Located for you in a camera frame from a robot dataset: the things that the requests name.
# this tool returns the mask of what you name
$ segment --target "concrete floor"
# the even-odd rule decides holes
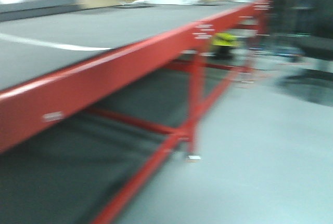
[[[333,108],[282,92],[282,73],[268,73],[202,119],[200,162],[176,151],[115,223],[333,223]]]

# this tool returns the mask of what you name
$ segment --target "office chair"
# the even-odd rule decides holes
[[[295,44],[307,57],[318,61],[318,70],[303,69],[302,74],[289,76],[282,84],[303,84],[310,86],[308,101],[320,102],[323,89],[330,87],[333,73],[329,72],[333,61],[333,0],[317,0],[315,8],[314,34],[300,37]]]

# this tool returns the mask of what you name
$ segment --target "gray felt surface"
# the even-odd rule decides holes
[[[100,8],[0,23],[0,34],[51,43],[116,48],[242,6],[157,5],[145,8]],[[104,51],[41,47],[0,38],[0,90],[89,59]]]

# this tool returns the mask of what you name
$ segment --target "workbench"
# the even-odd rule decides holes
[[[211,38],[230,28],[261,34],[267,10],[265,0],[120,6],[1,22],[0,222],[110,223],[181,142],[199,159],[198,121],[251,72],[250,62],[207,63]],[[249,18],[257,24],[241,25]],[[207,67],[228,73],[204,92]],[[160,91],[160,108],[181,88],[179,123],[121,110],[129,91],[149,84],[141,98]]]

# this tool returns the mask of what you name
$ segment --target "yellow object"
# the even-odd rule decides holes
[[[229,33],[216,33],[212,42],[213,46],[232,46],[239,45],[237,37]]]

